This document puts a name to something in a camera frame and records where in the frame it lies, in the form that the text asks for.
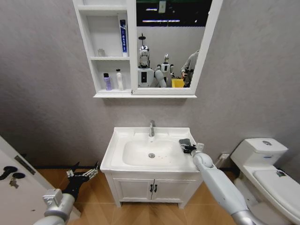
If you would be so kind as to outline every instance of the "bathroom sink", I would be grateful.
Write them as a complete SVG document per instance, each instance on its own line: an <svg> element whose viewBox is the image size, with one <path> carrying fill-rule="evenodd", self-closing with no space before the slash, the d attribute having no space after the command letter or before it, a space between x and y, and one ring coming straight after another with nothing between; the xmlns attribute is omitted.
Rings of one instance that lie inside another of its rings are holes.
<svg viewBox="0 0 300 225"><path fill-rule="evenodd" d="M101 171L197 171L179 144L184 138L195 144L189 128L154 127L154 132L149 137L149 127L115 127Z"/></svg>

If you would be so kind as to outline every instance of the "gray wall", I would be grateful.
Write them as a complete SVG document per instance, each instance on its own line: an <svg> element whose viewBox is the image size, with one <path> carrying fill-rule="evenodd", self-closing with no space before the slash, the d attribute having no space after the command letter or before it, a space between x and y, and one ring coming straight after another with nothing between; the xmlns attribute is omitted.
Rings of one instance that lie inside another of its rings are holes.
<svg viewBox="0 0 300 225"><path fill-rule="evenodd" d="M225 0L197 99L94 99L71 0L0 1L0 135L34 165L92 165L114 126L190 127L214 159L274 137L300 181L300 1Z"/></svg>
<svg viewBox="0 0 300 225"><path fill-rule="evenodd" d="M146 37L144 45L150 48L150 66L156 68L169 54L169 63L174 65L174 75L181 77L181 68L189 56L201 45L205 27L137 27L137 37ZM137 50L142 42L138 40Z"/></svg>

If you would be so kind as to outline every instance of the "toilet tank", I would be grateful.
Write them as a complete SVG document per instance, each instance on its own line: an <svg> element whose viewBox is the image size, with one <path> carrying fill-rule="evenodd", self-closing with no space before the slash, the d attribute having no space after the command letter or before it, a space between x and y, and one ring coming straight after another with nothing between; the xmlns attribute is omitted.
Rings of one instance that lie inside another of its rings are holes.
<svg viewBox="0 0 300 225"><path fill-rule="evenodd" d="M273 165L288 149L272 138L251 138L242 141L231 155L237 165Z"/></svg>

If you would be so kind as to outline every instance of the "toilet lid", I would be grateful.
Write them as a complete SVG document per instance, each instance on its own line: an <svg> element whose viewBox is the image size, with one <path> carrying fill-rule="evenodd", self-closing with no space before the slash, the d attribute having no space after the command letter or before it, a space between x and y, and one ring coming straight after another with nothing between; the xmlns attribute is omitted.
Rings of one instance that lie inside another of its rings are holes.
<svg viewBox="0 0 300 225"><path fill-rule="evenodd" d="M253 175L286 210L300 218L300 184L281 170L259 170Z"/></svg>

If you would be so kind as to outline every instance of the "door lock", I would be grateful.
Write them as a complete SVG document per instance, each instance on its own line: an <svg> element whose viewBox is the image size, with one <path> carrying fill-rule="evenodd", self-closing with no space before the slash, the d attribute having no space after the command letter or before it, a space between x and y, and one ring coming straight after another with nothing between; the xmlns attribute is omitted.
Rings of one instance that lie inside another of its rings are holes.
<svg viewBox="0 0 300 225"><path fill-rule="evenodd" d="M25 177L25 174L24 173L21 173L21 172L15 172L13 174L13 177L12 179L10 180L9 184L10 186L12 187L15 187L15 189L17 189L19 187L19 185L17 185L17 179L22 179Z"/></svg>

